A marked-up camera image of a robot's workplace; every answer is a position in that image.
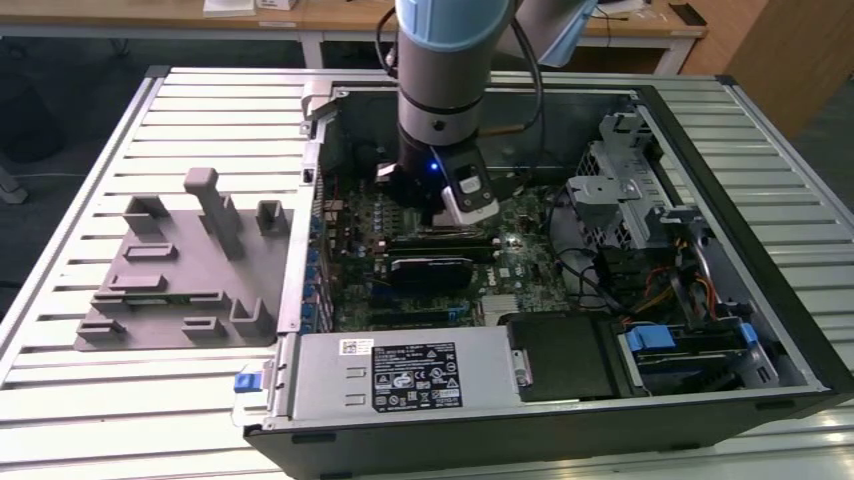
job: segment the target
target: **warning label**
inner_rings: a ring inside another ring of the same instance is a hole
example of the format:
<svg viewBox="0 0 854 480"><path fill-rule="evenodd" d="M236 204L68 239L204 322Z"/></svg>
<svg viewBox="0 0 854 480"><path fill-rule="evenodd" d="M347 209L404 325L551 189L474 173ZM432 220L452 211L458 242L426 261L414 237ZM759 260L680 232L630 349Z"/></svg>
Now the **warning label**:
<svg viewBox="0 0 854 480"><path fill-rule="evenodd" d="M454 343L374 347L372 365L379 413L463 406Z"/></svg>

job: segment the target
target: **metal work surface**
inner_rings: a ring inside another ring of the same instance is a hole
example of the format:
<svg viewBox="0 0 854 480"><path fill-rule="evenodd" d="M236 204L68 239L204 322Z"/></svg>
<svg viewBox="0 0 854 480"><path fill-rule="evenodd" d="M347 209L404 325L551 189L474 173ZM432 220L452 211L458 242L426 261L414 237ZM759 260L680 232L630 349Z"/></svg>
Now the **metal work surface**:
<svg viewBox="0 0 854 480"><path fill-rule="evenodd" d="M0 478L284 478L232 425L233 374L273 348L73 351L127 224L131 194L181 204L189 167L220 172L237 208L299 195L303 92L375 72L175 68L145 79L0 325ZM495 74L495 82L527 82ZM854 222L738 88L712 78L548 75L551 84L652 84L807 309L854 367ZM676 185L683 182L670 170ZM687 196L683 188L680 194ZM854 413L776 422L708 449L388 478L850 478Z"/></svg>

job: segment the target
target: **metal bracket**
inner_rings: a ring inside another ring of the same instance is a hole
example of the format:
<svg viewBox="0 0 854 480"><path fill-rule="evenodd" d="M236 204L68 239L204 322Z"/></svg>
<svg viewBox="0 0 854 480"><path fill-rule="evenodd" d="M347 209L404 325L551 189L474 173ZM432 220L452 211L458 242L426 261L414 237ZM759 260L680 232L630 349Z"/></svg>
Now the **metal bracket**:
<svg viewBox="0 0 854 480"><path fill-rule="evenodd" d="M337 105L332 98L332 82L328 80L305 82L300 104L303 117L308 122L315 122L337 111Z"/></svg>
<svg viewBox="0 0 854 480"><path fill-rule="evenodd" d="M687 225L694 222L704 222L703 214L696 207L678 206L674 208L655 208L652 212L658 215L662 223Z"/></svg>

